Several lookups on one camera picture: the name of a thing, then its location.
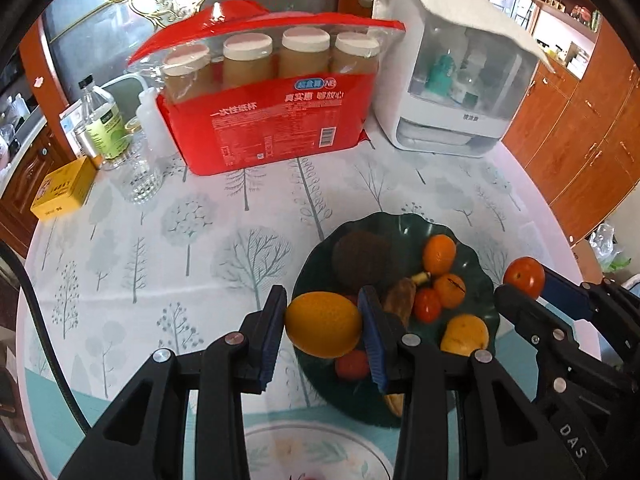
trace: kiwi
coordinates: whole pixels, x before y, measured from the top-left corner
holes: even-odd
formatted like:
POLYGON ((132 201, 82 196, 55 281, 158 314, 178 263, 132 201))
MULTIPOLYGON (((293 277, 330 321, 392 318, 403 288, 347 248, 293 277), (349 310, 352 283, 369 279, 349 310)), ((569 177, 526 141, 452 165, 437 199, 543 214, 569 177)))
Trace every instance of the kiwi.
POLYGON ((390 261, 391 244, 367 231, 353 231, 334 245, 331 263, 335 277, 347 289, 357 294, 365 285, 382 280, 390 261))

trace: tablecloth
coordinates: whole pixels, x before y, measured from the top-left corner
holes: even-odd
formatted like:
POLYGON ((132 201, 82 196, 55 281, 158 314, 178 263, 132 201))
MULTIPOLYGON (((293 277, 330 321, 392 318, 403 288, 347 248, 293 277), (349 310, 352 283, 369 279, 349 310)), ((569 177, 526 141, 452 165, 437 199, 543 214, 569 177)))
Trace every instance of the tablecloth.
MULTIPOLYGON (((238 329, 274 283, 290 296, 318 242, 376 211, 416 213, 449 226, 478 252, 494 283, 523 255, 580 279, 558 224, 504 146, 484 158, 459 158, 396 150, 372 119, 367 133, 370 140, 343 152, 210 177, 194 176, 176 154, 161 161, 164 183, 142 206, 124 202, 101 171, 82 209, 38 224, 26 269, 90 422, 155 349, 196 351, 238 329)), ((497 357, 532 397, 534 352, 510 329, 500 324, 497 357)), ((36 450, 47 475, 56 476, 82 434, 52 381, 24 298, 18 371, 36 450)), ((366 426, 326 405, 286 336, 266 393, 242 402, 254 480, 303 473, 391 478, 398 431, 366 426)), ((453 458, 451 464, 455 474, 453 458)))

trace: white plate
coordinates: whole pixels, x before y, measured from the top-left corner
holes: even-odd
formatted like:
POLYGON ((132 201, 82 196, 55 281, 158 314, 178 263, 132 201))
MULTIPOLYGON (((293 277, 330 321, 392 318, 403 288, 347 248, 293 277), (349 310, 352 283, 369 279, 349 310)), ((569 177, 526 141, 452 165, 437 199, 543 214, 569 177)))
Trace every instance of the white plate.
POLYGON ((385 455, 355 433, 304 420, 249 428, 252 480, 391 480, 385 455))

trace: red cherry tomato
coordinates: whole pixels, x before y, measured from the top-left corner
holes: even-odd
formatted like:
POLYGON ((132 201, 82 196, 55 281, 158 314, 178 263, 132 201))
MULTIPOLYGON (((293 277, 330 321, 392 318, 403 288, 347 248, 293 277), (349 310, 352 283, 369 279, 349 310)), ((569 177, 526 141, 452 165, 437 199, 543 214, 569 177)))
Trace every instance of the red cherry tomato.
POLYGON ((369 360, 364 350, 351 350, 338 357, 334 366, 336 375, 345 381, 361 381, 369 375, 369 360))
POLYGON ((530 256, 513 260, 504 273, 503 283, 510 283, 536 300, 545 288, 545 269, 530 256))
POLYGON ((414 316, 423 323, 431 323, 438 319, 442 312, 442 304, 438 293, 432 288, 423 287, 415 293, 414 316))

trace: bottle label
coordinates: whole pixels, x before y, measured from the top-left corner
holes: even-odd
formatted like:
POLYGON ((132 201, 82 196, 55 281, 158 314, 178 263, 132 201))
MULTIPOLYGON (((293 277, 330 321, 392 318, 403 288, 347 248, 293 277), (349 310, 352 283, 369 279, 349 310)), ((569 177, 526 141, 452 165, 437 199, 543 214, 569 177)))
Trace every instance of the bottle label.
POLYGON ((118 105, 113 105, 105 114, 86 125, 87 133, 95 147, 106 159, 115 158, 127 147, 126 131, 118 105))

